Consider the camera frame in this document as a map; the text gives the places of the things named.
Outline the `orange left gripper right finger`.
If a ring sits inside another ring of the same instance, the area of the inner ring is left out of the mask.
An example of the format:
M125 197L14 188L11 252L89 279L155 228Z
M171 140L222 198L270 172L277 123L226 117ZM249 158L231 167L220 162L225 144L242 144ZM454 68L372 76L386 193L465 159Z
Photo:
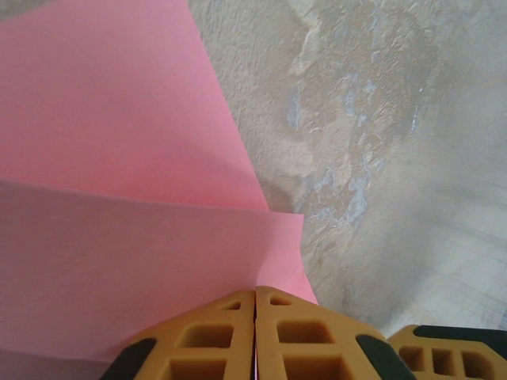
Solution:
M406 379L408 367L375 328L274 287L256 290L261 379Z

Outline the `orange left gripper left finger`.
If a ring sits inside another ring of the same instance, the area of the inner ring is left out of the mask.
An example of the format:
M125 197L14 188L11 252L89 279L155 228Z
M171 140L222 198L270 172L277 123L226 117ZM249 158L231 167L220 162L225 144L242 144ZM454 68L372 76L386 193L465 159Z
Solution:
M254 291L238 291L133 336L102 379L251 379Z

